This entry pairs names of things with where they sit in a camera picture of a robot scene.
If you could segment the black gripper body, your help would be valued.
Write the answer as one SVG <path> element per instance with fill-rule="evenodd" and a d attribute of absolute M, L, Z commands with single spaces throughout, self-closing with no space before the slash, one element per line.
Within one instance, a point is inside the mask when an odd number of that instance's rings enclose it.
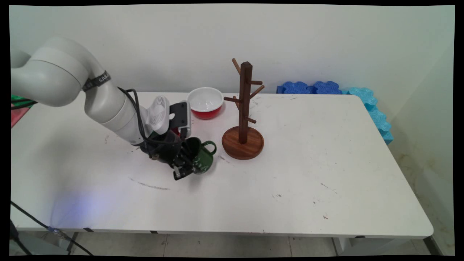
<path fill-rule="evenodd" d="M 181 152 L 183 140 L 173 131 L 168 130 L 162 135 L 151 132 L 148 139 L 151 142 L 144 141 L 139 148 L 151 159 L 166 163 L 170 167 L 181 167 L 186 164 Z"/>

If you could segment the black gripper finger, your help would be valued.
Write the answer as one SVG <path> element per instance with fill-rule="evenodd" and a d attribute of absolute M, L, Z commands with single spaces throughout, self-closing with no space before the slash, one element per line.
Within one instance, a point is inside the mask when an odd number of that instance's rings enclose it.
<path fill-rule="evenodd" d="M 176 181 L 196 172 L 194 158 L 186 155 L 177 155 L 172 162 L 172 168 Z"/>
<path fill-rule="evenodd" d="M 188 143 L 182 143 L 181 144 L 181 150 L 182 150 L 182 153 L 190 160 L 190 161 L 193 161 L 197 155 L 198 155 L 198 152 L 195 148 L 191 148 L 190 145 Z"/>

